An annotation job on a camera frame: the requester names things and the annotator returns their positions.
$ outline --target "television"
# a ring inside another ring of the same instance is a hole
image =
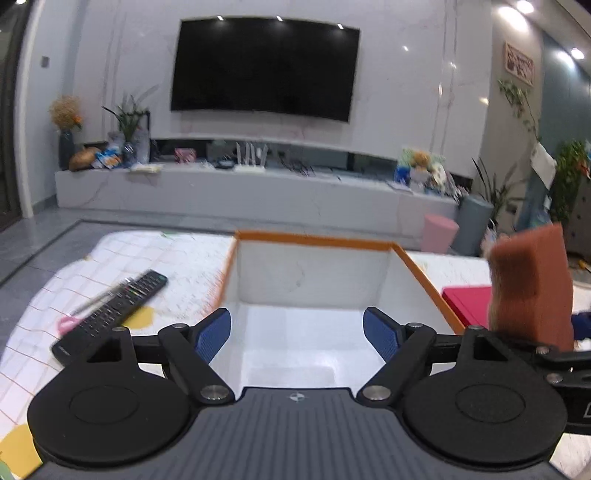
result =
[[[171,110],[291,113],[349,121],[359,30],[277,18],[181,23]]]

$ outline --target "orange sponge block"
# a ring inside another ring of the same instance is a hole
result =
[[[559,223],[519,233],[489,255],[491,330],[572,351],[573,282]]]

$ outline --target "remote control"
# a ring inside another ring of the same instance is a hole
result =
[[[51,347],[64,367],[91,344],[104,338],[133,312],[156,295],[168,282],[167,277],[148,270],[142,277],[122,287],[112,299],[92,312]]]

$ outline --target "green plant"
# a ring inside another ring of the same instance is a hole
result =
[[[119,131],[123,133],[126,142],[131,142],[135,131],[138,129],[140,120],[148,115],[148,110],[141,109],[141,102],[152,94],[157,87],[152,87],[142,93],[137,100],[134,99],[133,95],[127,97],[123,96],[123,102],[121,105],[117,105],[115,108],[118,113],[114,112],[110,108],[103,107],[109,113],[112,113],[117,121],[119,122]]]
[[[550,218],[565,228],[573,211],[579,192],[581,175],[586,171],[587,152],[583,142],[576,140],[562,143],[556,155],[556,175],[550,188],[552,205]]]
[[[501,184],[497,185],[496,173],[493,174],[493,176],[491,178],[489,176],[488,171],[486,170],[486,166],[484,165],[484,162],[482,161],[481,158],[478,159],[478,162],[474,159],[472,159],[472,161],[474,162],[474,165],[476,166],[476,169],[478,171],[478,175],[482,181],[482,185],[484,188],[484,194],[481,193],[480,196],[482,198],[484,198],[487,202],[492,204],[493,208],[492,208],[492,213],[491,213],[491,220],[496,225],[496,217],[499,215],[499,212],[501,211],[501,209],[505,205],[507,205],[507,203],[519,202],[521,200],[524,200],[523,198],[510,197],[509,195],[511,194],[511,190],[515,186],[519,185],[520,183],[526,182],[527,179],[521,179],[521,180],[514,181],[512,183],[509,183],[511,177],[513,176],[513,174],[515,173],[515,170],[517,169],[517,163],[514,163],[511,166],[511,168],[509,169],[509,171],[507,172],[507,174],[505,175],[503,182]]]
[[[531,112],[530,101],[528,100],[528,95],[530,94],[529,91],[519,88],[510,80],[499,79],[498,82],[499,90],[505,95],[505,98],[513,107],[514,117],[521,119],[527,110],[529,118],[523,119],[523,124],[527,128],[527,131],[533,133],[535,139],[539,142],[541,139],[540,129],[538,127],[538,122],[534,118],[534,114]]]

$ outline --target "doorway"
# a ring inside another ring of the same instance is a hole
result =
[[[21,218],[14,158],[18,60],[33,0],[0,0],[0,231]]]

